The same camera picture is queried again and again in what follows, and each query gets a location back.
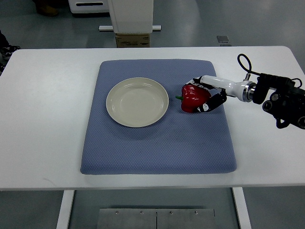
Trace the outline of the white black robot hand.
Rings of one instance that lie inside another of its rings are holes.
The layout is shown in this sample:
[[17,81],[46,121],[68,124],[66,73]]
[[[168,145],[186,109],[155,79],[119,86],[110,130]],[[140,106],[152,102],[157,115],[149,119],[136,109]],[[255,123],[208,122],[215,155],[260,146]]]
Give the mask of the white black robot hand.
[[249,80],[235,83],[227,79],[204,75],[190,80],[187,84],[199,86],[211,94],[211,98],[203,105],[199,106],[195,113],[210,112],[221,106],[227,96],[237,97],[242,102],[250,102],[252,99],[248,95],[250,87],[255,84]]

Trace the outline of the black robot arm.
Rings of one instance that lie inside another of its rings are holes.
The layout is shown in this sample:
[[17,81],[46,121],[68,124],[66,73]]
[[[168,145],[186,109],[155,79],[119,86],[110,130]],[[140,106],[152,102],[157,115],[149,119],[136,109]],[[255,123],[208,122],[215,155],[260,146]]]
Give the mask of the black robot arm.
[[290,124],[304,129],[305,91],[301,89],[301,79],[254,72],[250,59],[243,53],[237,56],[237,61],[247,72],[243,101],[261,104],[262,109],[275,118],[279,129]]

